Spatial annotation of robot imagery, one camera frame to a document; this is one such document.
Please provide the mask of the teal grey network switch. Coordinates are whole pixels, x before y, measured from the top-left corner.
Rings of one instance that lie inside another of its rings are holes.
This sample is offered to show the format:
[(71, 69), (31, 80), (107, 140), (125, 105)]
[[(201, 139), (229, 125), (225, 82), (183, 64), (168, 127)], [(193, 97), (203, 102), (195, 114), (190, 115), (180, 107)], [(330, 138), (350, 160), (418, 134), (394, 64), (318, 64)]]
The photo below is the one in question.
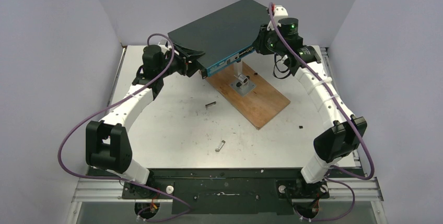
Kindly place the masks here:
[(204, 52), (195, 62), (207, 78), (253, 53), (253, 42), (269, 21), (264, 5), (240, 0), (170, 31), (168, 37), (180, 47)]

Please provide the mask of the dark transceiver module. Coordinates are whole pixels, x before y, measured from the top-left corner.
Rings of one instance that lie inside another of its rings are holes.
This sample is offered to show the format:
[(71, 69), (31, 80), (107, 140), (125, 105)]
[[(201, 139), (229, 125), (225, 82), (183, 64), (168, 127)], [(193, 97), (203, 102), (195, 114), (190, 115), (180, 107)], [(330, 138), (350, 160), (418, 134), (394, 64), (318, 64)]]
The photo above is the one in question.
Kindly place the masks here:
[(208, 103), (208, 104), (205, 105), (205, 108), (207, 109), (207, 108), (209, 108), (209, 107), (211, 107), (211, 106), (214, 106), (216, 103), (217, 103), (216, 101), (213, 101), (213, 102), (211, 102), (211, 103)]

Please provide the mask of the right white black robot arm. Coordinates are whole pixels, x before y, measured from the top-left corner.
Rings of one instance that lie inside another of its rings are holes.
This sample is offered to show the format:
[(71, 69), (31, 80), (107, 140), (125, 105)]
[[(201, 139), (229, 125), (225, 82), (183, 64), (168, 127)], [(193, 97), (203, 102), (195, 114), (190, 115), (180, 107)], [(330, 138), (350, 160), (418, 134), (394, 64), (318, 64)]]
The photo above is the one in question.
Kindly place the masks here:
[(308, 197), (333, 165), (359, 147), (367, 122), (344, 104), (315, 48), (303, 44), (298, 20), (280, 19), (277, 28), (275, 31), (270, 24), (262, 24), (253, 46), (259, 54), (281, 57), (287, 67), (285, 73), (302, 84), (323, 121), (324, 132), (313, 141), (314, 155), (302, 168), (302, 179), (295, 183), (296, 192)]

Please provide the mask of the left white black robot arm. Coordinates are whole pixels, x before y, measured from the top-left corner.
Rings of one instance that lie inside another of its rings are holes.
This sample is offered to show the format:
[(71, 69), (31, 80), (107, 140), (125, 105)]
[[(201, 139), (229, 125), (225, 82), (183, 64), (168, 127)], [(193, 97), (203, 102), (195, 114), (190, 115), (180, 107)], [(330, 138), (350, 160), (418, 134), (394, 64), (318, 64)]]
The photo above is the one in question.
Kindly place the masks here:
[(98, 169), (137, 182), (135, 191), (142, 198), (154, 195), (156, 184), (148, 179), (150, 171), (133, 159), (128, 132), (153, 102), (164, 86), (164, 78), (178, 73), (192, 76), (201, 65), (197, 59), (203, 51), (177, 44), (148, 45), (143, 49), (142, 65), (129, 87), (123, 102), (111, 109), (100, 121), (86, 126), (86, 163)]

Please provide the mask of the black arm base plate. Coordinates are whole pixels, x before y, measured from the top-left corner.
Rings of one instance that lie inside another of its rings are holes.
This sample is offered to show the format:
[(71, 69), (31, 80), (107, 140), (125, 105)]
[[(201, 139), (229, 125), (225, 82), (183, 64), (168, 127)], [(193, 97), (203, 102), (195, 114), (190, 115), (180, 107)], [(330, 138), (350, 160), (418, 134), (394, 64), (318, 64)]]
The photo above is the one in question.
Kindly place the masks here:
[(148, 186), (187, 202), (192, 214), (291, 215), (289, 199), (311, 207), (316, 198), (331, 198), (320, 184), (302, 182), (300, 169), (154, 169)]

